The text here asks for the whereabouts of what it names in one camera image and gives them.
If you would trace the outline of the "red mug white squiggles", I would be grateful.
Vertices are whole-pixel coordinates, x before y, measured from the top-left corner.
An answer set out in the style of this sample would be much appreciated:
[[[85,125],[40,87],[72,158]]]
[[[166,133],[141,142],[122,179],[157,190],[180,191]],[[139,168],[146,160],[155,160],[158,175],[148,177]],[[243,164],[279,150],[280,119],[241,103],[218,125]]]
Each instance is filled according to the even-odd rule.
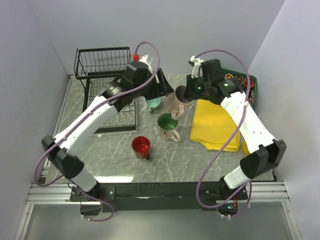
[[[133,139],[131,143],[131,148],[135,156],[139,159],[151,160],[151,143],[150,140],[145,136],[138,136]]]

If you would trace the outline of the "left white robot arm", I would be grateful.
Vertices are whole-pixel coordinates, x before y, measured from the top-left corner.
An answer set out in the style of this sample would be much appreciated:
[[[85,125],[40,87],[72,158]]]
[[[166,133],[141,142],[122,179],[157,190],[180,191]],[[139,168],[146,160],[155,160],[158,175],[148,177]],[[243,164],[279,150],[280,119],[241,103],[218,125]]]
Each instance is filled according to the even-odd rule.
[[[134,99],[153,100],[173,93],[173,88],[162,76],[162,70],[151,72],[150,65],[133,61],[122,74],[102,88],[87,109],[65,130],[42,139],[50,162],[62,176],[82,189],[88,201],[102,198],[100,183],[85,169],[77,154],[86,141],[109,119],[117,115]]]

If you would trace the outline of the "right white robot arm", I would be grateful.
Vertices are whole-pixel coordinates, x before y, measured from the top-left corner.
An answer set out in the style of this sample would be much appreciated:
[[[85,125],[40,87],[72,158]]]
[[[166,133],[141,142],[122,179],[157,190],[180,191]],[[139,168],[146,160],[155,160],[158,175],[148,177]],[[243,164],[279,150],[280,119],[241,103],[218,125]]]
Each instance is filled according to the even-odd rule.
[[[192,72],[187,79],[184,98],[196,100],[190,139],[208,150],[221,151],[243,137],[249,151],[239,166],[219,180],[218,195],[231,199],[238,189],[257,176],[276,168],[286,151],[263,125],[248,101],[245,90],[235,78],[226,78],[218,59],[192,56]]]

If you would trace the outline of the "white floral mug green interior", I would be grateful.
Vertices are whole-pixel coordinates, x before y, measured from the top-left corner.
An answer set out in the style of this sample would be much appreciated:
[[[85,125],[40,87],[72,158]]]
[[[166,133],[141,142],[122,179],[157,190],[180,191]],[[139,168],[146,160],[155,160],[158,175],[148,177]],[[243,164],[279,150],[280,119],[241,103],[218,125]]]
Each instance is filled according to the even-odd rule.
[[[178,120],[172,118],[171,113],[162,113],[157,118],[158,134],[166,141],[173,140],[175,142],[180,142],[181,137],[177,132],[176,128],[178,126]]]

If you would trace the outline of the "pink mug purple interior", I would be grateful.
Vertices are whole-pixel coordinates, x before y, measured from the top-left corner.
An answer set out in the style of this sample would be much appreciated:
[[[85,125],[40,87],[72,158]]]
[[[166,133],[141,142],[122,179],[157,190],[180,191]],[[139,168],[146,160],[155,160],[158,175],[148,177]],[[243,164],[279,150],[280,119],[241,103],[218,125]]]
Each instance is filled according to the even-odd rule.
[[[168,113],[171,113],[173,120],[178,120],[184,113],[186,106],[191,102],[184,98],[186,86],[179,85],[173,93],[165,99],[164,105]]]

